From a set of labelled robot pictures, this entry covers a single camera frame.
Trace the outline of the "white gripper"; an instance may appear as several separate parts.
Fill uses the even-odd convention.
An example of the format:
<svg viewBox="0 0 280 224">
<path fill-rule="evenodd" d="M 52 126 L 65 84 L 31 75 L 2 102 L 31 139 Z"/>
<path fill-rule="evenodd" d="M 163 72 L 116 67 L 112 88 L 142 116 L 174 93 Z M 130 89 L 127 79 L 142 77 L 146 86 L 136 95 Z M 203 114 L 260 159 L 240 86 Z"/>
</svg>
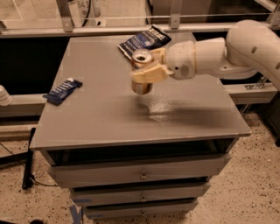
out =
<svg viewBox="0 0 280 224">
<path fill-rule="evenodd" d="M 175 80 L 191 79 L 195 76 L 194 49 L 192 41 L 184 41 L 171 45 L 167 51 L 163 47 L 151 50 L 154 60 L 160 64 L 132 71 L 130 77 L 140 84 L 164 81 L 169 76 Z"/>
</svg>

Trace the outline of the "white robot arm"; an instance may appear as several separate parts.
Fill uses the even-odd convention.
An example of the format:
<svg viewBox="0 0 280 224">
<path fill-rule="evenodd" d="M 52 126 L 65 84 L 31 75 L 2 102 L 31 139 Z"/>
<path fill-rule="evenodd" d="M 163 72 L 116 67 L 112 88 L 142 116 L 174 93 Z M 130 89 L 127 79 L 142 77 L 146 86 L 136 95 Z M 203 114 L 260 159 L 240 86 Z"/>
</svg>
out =
<svg viewBox="0 0 280 224">
<path fill-rule="evenodd" d="M 280 89 L 280 38 L 264 24 L 242 20 L 225 38 L 136 50 L 131 64 L 131 86 L 138 95 L 148 94 L 155 83 L 169 77 L 181 81 L 209 74 L 221 79 L 253 71 Z"/>
</svg>

